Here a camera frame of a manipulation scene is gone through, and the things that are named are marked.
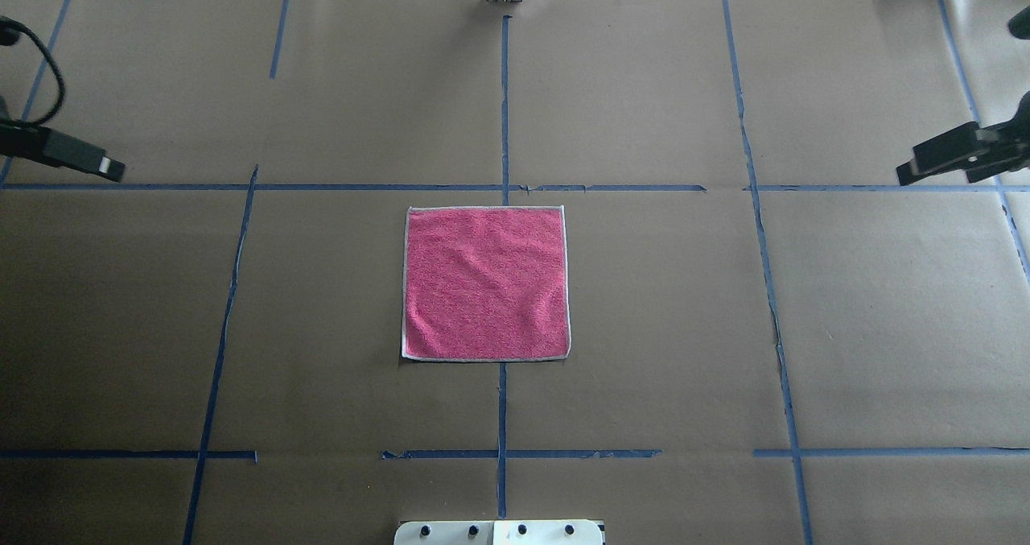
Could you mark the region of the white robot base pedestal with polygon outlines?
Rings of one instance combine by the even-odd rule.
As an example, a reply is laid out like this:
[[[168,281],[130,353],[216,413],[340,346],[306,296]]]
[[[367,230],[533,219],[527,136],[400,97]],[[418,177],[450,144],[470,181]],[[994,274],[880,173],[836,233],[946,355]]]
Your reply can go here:
[[[448,520],[403,522],[394,544],[606,544],[600,522],[589,519]]]

